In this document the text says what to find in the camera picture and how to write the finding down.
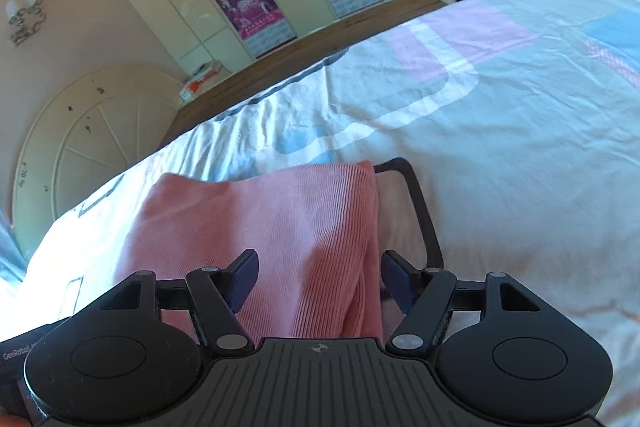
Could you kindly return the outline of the person's right hand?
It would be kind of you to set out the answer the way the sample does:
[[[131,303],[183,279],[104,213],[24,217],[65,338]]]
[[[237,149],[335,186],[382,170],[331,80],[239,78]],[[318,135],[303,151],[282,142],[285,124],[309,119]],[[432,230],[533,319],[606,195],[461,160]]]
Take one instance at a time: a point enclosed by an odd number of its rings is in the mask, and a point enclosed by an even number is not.
[[[25,418],[1,413],[0,427],[30,427],[30,422]]]

